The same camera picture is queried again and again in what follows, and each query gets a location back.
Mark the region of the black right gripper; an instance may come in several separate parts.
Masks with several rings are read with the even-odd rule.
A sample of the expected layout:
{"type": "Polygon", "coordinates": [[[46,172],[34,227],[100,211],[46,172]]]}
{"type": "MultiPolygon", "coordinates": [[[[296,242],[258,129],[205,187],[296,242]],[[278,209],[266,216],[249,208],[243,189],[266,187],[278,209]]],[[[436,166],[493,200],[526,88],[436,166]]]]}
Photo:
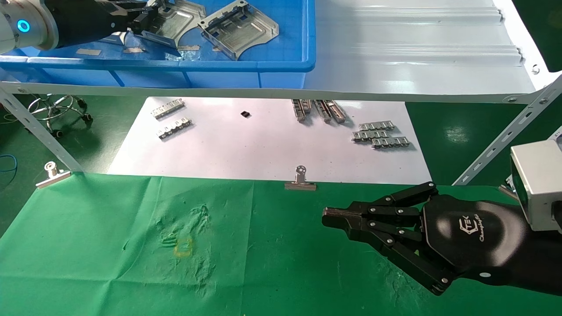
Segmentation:
{"type": "Polygon", "coordinates": [[[561,234],[534,231],[517,205],[466,201],[438,195],[433,182],[422,183],[347,208],[327,207],[323,225],[343,230],[351,241],[369,244],[402,272],[435,295],[442,295],[457,277],[492,286],[511,286],[560,295],[561,234]],[[413,231],[372,219],[419,217],[428,246],[453,272],[422,258],[413,231]]]}

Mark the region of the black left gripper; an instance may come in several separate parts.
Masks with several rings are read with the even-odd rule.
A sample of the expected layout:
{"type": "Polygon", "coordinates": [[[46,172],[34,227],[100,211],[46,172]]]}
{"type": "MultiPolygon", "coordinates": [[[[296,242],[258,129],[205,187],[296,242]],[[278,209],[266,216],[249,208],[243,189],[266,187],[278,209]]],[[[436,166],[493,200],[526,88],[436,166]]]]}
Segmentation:
{"type": "Polygon", "coordinates": [[[125,8],[112,0],[45,0],[58,30],[55,48],[94,42],[129,27],[142,34],[158,12],[158,0],[126,0],[125,8]]]}

